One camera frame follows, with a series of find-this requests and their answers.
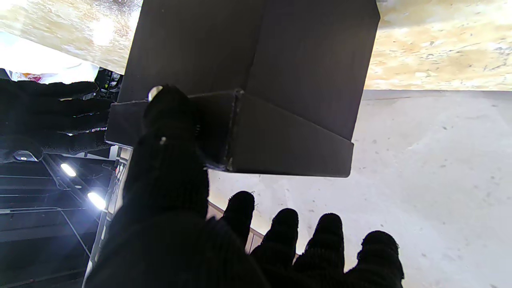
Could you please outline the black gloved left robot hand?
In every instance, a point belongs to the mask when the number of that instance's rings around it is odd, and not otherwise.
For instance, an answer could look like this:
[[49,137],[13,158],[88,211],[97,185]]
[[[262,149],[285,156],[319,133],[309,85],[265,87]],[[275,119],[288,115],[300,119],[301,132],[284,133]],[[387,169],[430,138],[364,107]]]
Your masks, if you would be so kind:
[[342,220],[335,213],[320,217],[297,256],[299,216],[284,208],[247,253],[254,196],[237,192],[221,218],[207,218],[210,181],[190,99],[165,85],[152,88],[148,100],[123,203],[86,288],[402,287],[399,245],[384,231],[368,233],[357,264],[344,271]]

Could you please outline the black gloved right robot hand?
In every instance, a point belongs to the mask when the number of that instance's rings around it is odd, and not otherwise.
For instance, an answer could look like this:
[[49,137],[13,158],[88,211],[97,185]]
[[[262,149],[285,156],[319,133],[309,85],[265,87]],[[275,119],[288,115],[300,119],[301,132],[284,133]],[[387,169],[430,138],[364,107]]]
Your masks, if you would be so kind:
[[35,81],[0,82],[1,163],[20,162],[27,151],[36,161],[44,154],[77,155],[108,149],[106,127],[112,101],[95,94],[95,82],[71,84]]

